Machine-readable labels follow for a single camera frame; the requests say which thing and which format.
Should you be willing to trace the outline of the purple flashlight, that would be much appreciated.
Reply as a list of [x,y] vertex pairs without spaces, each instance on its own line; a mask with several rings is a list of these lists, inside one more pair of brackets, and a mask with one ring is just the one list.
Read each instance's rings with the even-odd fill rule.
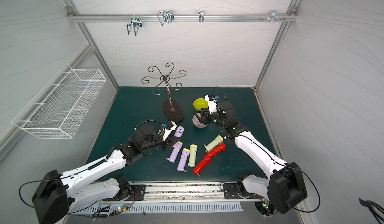
[[180,161],[178,163],[178,167],[177,167],[178,172],[186,172],[185,166],[187,163],[187,159],[190,156],[190,153],[191,153],[191,151],[187,148],[184,148],[182,150],[182,155],[181,155]]
[[182,126],[178,126],[175,130],[174,137],[181,138],[184,133],[184,128]]
[[173,145],[173,150],[171,152],[171,155],[167,158],[167,160],[171,163],[174,163],[178,157],[178,154],[183,147],[183,143],[178,141]]

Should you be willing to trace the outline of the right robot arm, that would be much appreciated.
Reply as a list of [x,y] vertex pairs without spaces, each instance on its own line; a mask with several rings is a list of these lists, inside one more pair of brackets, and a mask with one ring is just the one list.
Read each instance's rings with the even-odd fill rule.
[[308,196],[303,172],[295,163],[287,163],[263,146],[242,123],[236,119],[235,110],[228,101],[210,101],[208,108],[195,110],[199,123],[214,123],[222,134],[245,152],[264,172],[265,178],[245,175],[240,179],[239,194],[256,194],[285,214]]

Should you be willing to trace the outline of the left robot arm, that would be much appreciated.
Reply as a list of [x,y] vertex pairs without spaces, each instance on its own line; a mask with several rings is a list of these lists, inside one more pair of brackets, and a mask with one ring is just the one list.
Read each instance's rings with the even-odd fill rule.
[[154,128],[152,123],[153,120],[140,123],[126,142],[114,146],[95,161],[63,173],[57,170],[47,173],[32,196],[38,222],[55,224],[82,205],[104,199],[127,199],[131,187],[122,175],[104,182],[99,179],[137,162],[147,151],[167,150],[184,132],[183,127],[173,121],[160,124],[159,128]]

